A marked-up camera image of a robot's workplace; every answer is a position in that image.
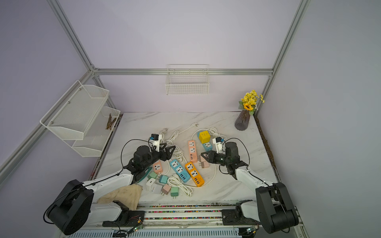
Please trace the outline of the white USB charger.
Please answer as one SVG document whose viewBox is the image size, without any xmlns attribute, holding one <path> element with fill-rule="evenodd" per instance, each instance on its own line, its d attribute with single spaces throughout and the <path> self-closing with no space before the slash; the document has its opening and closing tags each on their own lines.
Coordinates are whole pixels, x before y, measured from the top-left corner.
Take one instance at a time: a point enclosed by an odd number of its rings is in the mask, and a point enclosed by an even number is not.
<svg viewBox="0 0 381 238">
<path fill-rule="evenodd" d="M 155 184 L 156 182 L 156 179 L 155 178 L 149 178 L 148 181 L 146 182 L 145 184 L 145 189 L 147 191 L 151 191 L 152 189 L 152 186 Z"/>
</svg>

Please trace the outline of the grey white plug adapter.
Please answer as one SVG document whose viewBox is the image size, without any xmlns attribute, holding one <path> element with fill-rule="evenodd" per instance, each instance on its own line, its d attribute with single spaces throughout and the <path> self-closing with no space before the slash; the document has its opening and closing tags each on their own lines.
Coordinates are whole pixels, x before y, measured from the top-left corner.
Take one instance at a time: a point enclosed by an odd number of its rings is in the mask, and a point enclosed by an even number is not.
<svg viewBox="0 0 381 238">
<path fill-rule="evenodd" d="M 154 183 L 154 184 L 152 185 L 152 187 L 151 187 L 150 192 L 152 192 L 153 194 L 160 194 L 162 188 L 163 188 L 162 185 Z"/>
</svg>

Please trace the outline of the dusty pink plug adapter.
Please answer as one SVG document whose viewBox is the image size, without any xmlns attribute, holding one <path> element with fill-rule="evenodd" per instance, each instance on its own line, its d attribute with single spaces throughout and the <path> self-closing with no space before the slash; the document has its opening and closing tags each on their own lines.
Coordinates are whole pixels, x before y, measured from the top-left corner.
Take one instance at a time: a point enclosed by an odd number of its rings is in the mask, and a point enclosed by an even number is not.
<svg viewBox="0 0 381 238">
<path fill-rule="evenodd" d="M 171 191 L 171 186 L 168 185 L 168 184 L 165 184 L 162 189 L 161 189 L 161 193 L 164 194 L 164 195 L 168 195 Z"/>
</svg>

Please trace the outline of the bright green plug adapter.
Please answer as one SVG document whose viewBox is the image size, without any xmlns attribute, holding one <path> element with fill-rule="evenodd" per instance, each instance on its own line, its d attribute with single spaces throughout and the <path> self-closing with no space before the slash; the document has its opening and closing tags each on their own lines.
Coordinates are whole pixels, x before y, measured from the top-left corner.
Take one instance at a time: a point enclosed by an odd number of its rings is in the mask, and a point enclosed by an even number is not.
<svg viewBox="0 0 381 238">
<path fill-rule="evenodd" d="M 171 197 L 178 197 L 179 196 L 179 188 L 176 186 L 171 187 L 170 195 L 171 195 Z"/>
</svg>

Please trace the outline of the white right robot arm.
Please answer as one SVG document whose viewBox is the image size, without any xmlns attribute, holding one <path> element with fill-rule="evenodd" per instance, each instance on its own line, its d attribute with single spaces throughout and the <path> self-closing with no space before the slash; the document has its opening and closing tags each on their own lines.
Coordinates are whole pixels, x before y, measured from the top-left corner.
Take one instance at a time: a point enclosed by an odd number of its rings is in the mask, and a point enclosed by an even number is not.
<svg viewBox="0 0 381 238">
<path fill-rule="evenodd" d="M 236 203 L 235 209 L 223 209 L 224 225 L 254 225 L 259 222 L 269 233 L 288 232 L 299 224 L 295 206 L 285 184 L 270 182 L 249 168 L 239 156 L 237 144 L 227 142 L 224 152 L 207 151 L 201 157 L 207 162 L 225 166 L 229 175 L 243 183 L 256 195 L 255 200 Z"/>
</svg>

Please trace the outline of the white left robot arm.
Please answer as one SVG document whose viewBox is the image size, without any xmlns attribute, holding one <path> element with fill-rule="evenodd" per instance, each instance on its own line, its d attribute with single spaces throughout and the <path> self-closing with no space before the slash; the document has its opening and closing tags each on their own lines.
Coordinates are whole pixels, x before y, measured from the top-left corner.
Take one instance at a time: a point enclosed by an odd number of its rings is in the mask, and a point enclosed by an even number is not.
<svg viewBox="0 0 381 238">
<path fill-rule="evenodd" d="M 56 200 L 44 212 L 45 223 L 56 225 L 65 235 L 72 235 L 84 225 L 103 223 L 105 226 L 124 226 L 135 222 L 131 209 L 121 201 L 107 204 L 97 201 L 102 196 L 124 186 L 139 182 L 147 169 L 159 160 L 171 159 L 175 146 L 142 145 L 122 169 L 109 176 L 80 182 L 68 182 Z"/>
</svg>

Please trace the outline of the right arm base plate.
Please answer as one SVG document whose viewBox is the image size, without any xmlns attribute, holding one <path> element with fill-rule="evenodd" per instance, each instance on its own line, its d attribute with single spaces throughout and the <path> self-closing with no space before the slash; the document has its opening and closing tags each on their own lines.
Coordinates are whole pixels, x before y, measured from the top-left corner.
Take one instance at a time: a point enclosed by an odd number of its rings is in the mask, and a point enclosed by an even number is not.
<svg viewBox="0 0 381 238">
<path fill-rule="evenodd" d="M 238 205 L 234 209 L 222 209 L 221 214 L 224 226 L 258 225 L 256 220 L 244 217 L 242 209 Z"/>
</svg>

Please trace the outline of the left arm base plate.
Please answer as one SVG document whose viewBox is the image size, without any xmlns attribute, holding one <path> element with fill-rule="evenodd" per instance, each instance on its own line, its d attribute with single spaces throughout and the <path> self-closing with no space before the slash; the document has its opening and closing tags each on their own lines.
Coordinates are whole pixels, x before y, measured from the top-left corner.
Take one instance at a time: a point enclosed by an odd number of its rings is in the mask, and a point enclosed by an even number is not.
<svg viewBox="0 0 381 238">
<path fill-rule="evenodd" d="M 137 227 L 145 216 L 145 211 L 123 210 L 116 221 L 104 221 L 103 227 Z"/>
</svg>

